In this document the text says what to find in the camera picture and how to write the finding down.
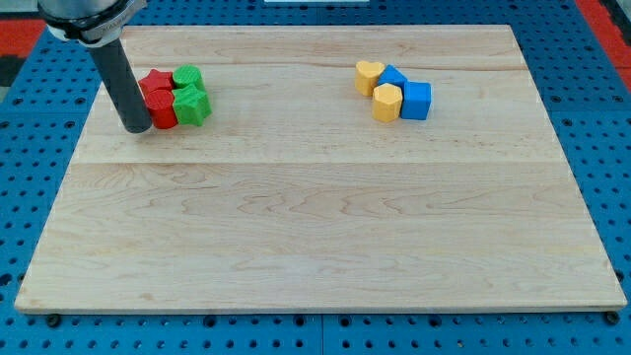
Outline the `grey robot arm flange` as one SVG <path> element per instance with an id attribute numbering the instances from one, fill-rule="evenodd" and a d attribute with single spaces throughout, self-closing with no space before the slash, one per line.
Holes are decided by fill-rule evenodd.
<path id="1" fill-rule="evenodd" d="M 38 0 L 37 9 L 50 32 L 63 41 L 101 47 L 118 39 L 123 27 L 146 0 Z"/>

